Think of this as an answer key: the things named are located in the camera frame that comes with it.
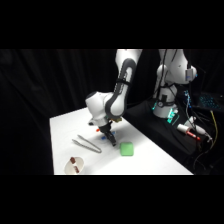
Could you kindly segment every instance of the table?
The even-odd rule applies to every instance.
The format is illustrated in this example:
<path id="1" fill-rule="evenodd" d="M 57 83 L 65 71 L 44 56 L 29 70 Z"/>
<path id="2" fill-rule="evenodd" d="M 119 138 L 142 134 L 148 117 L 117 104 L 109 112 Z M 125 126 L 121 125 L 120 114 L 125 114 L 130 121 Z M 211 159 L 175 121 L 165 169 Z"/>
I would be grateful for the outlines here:
<path id="1" fill-rule="evenodd" d="M 112 147 L 108 140 L 102 140 L 103 134 L 96 132 L 97 127 L 88 125 L 90 119 L 87 108 L 50 119 L 55 175 L 65 175 L 64 167 L 71 157 L 84 159 L 86 175 L 192 175 L 125 119 L 114 123 L 112 131 L 117 132 L 118 143 L 132 142 L 135 154 L 122 157 L 119 144 Z M 103 153 L 97 154 L 75 145 L 72 139 L 78 140 L 78 134 L 102 148 Z"/>
<path id="2" fill-rule="evenodd" d="M 153 114 L 153 105 L 153 101 L 144 101 L 128 109 L 124 117 L 180 164 L 187 166 L 189 162 L 194 162 L 192 158 L 196 158 L 200 154 L 196 149 L 195 139 L 177 130 L 178 124 L 184 124 L 187 121 L 184 111 L 179 109 L 178 120 L 174 118 L 172 123 L 169 124 L 166 119 L 158 118 Z M 202 126 L 201 123 L 197 122 L 195 122 L 196 125 Z M 199 137 L 202 140 L 200 142 L 201 147 L 204 150 L 209 149 L 210 144 L 207 143 L 207 138 L 202 135 L 199 135 Z"/>

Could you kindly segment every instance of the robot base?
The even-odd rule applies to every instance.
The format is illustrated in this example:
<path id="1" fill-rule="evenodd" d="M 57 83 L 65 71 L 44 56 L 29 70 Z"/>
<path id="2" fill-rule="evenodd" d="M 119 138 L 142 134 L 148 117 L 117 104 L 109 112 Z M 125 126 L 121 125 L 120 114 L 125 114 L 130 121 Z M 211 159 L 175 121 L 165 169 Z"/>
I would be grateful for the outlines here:
<path id="1" fill-rule="evenodd" d="M 171 109 L 173 109 L 174 106 L 168 106 L 168 107 L 159 107 L 156 105 L 153 114 L 159 118 L 169 118 L 169 114 Z"/>

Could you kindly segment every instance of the green light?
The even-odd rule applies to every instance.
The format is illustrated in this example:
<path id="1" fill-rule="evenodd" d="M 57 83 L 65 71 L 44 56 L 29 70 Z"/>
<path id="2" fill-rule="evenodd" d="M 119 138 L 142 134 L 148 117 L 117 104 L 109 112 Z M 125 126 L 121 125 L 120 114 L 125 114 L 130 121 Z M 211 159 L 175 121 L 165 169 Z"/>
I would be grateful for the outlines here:
<path id="1" fill-rule="evenodd" d="M 154 107 L 152 108 L 152 110 L 155 110 L 155 108 L 156 108 L 156 105 L 157 105 L 157 102 L 155 103 L 155 105 L 154 105 Z"/>
<path id="2" fill-rule="evenodd" d="M 171 116 L 172 112 L 173 112 L 173 109 L 170 110 L 170 113 L 168 115 L 168 119 L 172 118 L 172 116 Z"/>

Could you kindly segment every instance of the tape roll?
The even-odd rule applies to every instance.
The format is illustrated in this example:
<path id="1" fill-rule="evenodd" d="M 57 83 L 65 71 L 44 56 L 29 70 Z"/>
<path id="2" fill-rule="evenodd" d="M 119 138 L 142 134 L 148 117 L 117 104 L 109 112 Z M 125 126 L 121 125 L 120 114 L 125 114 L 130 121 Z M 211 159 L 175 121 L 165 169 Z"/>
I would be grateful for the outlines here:
<path id="1" fill-rule="evenodd" d="M 188 131 L 191 130 L 191 128 L 184 126 L 182 124 L 179 124 L 177 127 L 177 130 L 179 130 L 180 132 L 183 132 L 184 134 L 186 134 Z"/>

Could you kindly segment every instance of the wire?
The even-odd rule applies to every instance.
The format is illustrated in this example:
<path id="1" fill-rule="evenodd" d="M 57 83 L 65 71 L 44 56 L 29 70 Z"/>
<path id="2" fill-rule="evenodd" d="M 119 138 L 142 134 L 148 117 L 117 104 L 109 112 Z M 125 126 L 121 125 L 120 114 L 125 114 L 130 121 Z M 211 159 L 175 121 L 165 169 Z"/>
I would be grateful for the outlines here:
<path id="1" fill-rule="evenodd" d="M 216 129 L 215 141 L 214 141 L 214 144 L 213 144 L 213 146 L 212 146 L 212 148 L 213 148 L 214 145 L 215 145 L 215 143 L 217 142 L 219 131 L 218 131 L 218 127 L 217 127 L 217 123 L 216 123 L 216 120 L 215 120 L 215 116 L 214 116 L 213 111 L 211 111 L 211 114 L 212 114 L 212 118 L 213 118 L 213 120 L 214 120 L 215 129 Z"/>
<path id="2" fill-rule="evenodd" d="M 188 120 L 190 120 L 190 117 L 189 117 L 189 114 L 188 114 L 188 107 L 189 107 L 189 104 L 190 104 L 190 96 L 189 96 L 189 94 L 188 94 L 188 95 L 187 95 L 187 106 L 186 106 L 186 115 L 187 115 Z"/>
<path id="3" fill-rule="evenodd" d="M 177 100 L 177 102 L 178 102 L 178 104 L 179 104 L 179 107 L 178 107 L 178 108 L 180 108 L 180 109 L 182 110 L 183 114 L 186 114 L 186 113 L 184 112 L 184 110 L 182 109 L 182 107 L 181 107 L 181 105 L 180 105 L 178 99 L 176 98 L 175 94 L 173 93 L 173 90 L 172 90 L 170 87 L 169 87 L 169 89 L 170 89 L 170 91 L 171 91 L 172 94 L 174 95 L 174 98 Z M 188 119 L 188 121 L 190 122 L 191 126 L 194 127 L 194 125 L 192 124 L 192 122 L 190 121 L 190 119 Z"/>
<path id="4" fill-rule="evenodd" d="M 195 170 L 195 165 L 196 165 L 196 162 L 198 161 L 198 159 L 199 159 L 201 156 L 203 156 L 203 155 L 209 153 L 209 152 L 214 148 L 214 146 L 215 146 L 215 144 L 216 144 L 216 141 L 217 141 L 217 139 L 218 139 L 218 133 L 219 133 L 219 132 L 218 132 L 218 127 L 217 127 L 217 123 L 216 123 L 216 120 L 215 120 L 215 116 L 214 116 L 213 111 L 211 111 L 211 114 L 212 114 L 212 118 L 213 118 L 213 121 L 214 121 L 214 124 L 215 124 L 215 129 L 216 129 L 215 141 L 214 141 L 214 142 L 213 142 L 213 140 L 211 141 L 211 142 L 212 142 L 212 146 L 211 146 L 211 148 L 210 148 L 208 151 L 202 153 L 201 155 L 199 155 L 199 156 L 196 158 L 196 160 L 194 161 L 194 166 L 193 166 L 194 170 Z"/>

